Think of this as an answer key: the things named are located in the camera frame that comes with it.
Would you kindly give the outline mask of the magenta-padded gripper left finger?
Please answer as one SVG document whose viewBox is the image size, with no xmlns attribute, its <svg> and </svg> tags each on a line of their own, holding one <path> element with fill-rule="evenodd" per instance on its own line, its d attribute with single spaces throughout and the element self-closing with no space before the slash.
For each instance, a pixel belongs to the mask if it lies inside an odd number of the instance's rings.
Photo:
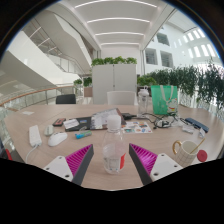
<svg viewBox="0 0 224 224">
<path fill-rule="evenodd" d="M 81 185 L 93 155 L 93 145 L 90 144 L 66 157 L 56 157 L 44 167 L 44 170 Z"/>
</svg>

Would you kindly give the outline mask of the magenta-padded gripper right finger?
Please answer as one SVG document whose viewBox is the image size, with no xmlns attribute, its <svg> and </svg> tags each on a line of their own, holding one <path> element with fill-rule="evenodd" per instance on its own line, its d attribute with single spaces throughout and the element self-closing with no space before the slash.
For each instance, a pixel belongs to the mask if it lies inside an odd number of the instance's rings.
<svg viewBox="0 0 224 224">
<path fill-rule="evenodd" d="M 147 185 L 182 169 L 165 153 L 155 154 L 135 144 L 129 144 L 129 154 L 143 185 Z"/>
</svg>

